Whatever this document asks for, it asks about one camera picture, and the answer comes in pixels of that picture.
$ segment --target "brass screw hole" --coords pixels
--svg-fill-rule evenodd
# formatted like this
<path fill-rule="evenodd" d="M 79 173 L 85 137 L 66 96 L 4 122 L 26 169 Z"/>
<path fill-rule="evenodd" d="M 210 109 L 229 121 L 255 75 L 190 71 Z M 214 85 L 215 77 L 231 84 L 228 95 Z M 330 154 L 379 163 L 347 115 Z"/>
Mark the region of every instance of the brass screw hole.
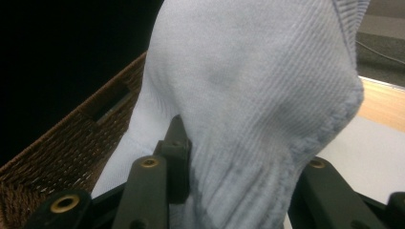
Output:
<path fill-rule="evenodd" d="M 57 199 L 51 205 L 51 211 L 53 213 L 65 213 L 74 209 L 80 202 L 78 195 L 66 195 L 62 198 Z"/>
<path fill-rule="evenodd" d="M 147 158 L 147 159 L 143 160 L 141 165 L 142 165 L 142 167 L 145 167 L 145 168 L 152 168 L 152 167 L 157 166 L 158 164 L 159 164 L 159 162 L 156 159 Z"/>
<path fill-rule="evenodd" d="M 312 166 L 313 168 L 317 168 L 317 169 L 325 168 L 325 163 L 318 159 L 311 160 L 309 165 Z"/>

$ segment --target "wooden table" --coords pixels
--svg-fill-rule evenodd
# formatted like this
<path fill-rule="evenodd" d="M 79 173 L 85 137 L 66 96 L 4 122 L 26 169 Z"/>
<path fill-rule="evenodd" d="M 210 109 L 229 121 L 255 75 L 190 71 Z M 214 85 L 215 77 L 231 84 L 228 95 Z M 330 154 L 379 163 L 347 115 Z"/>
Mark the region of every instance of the wooden table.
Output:
<path fill-rule="evenodd" d="M 361 79 L 364 102 L 358 115 L 405 132 L 405 88 L 366 77 Z"/>

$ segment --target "white surface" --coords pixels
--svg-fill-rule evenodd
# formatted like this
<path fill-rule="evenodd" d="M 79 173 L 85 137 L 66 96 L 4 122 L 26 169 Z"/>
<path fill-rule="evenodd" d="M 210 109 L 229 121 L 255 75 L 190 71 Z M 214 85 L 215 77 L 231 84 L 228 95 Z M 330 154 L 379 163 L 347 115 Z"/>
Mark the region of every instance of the white surface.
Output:
<path fill-rule="evenodd" d="M 405 191 L 405 133 L 363 117 L 354 120 L 319 155 L 354 191 L 387 204 Z M 285 220 L 285 229 L 291 229 Z"/>

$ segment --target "knit fabric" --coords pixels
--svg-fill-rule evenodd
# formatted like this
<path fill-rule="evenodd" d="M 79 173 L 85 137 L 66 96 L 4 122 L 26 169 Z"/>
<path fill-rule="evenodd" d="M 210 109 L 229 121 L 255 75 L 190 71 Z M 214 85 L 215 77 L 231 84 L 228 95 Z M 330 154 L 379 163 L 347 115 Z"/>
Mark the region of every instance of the knit fabric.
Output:
<path fill-rule="evenodd" d="M 171 228 L 281 228 L 304 166 L 363 99 L 364 0 L 167 0 L 127 133 L 93 197 L 125 182 L 175 115 L 193 142 Z"/>

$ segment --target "black plastic part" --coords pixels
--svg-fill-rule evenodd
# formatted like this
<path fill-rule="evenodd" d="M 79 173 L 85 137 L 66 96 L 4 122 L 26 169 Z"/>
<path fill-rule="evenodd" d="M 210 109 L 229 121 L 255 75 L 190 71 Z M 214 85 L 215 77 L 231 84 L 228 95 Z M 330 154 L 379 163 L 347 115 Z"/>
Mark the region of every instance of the black plastic part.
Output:
<path fill-rule="evenodd" d="M 303 171 L 293 201 L 302 199 L 318 229 L 384 229 L 361 197 L 326 160 L 316 157 Z M 309 228 L 301 224 L 296 205 L 291 203 L 288 216 L 295 229 Z"/>
<path fill-rule="evenodd" d="M 181 117 L 173 117 L 164 141 L 160 141 L 154 155 L 167 160 L 169 203 L 184 203 L 190 192 L 191 141 L 188 139 Z"/>
<path fill-rule="evenodd" d="M 92 226 L 92 198 L 82 190 L 66 190 L 44 201 L 31 215 L 26 229 L 88 229 Z"/>
<path fill-rule="evenodd" d="M 93 229 L 110 229 L 116 217 L 125 183 L 93 199 Z"/>
<path fill-rule="evenodd" d="M 393 229 L 405 229 L 405 192 L 390 195 L 386 207 L 386 217 Z"/>
<path fill-rule="evenodd" d="M 137 159 L 129 174 L 113 229 L 167 229 L 167 164 L 162 156 Z"/>

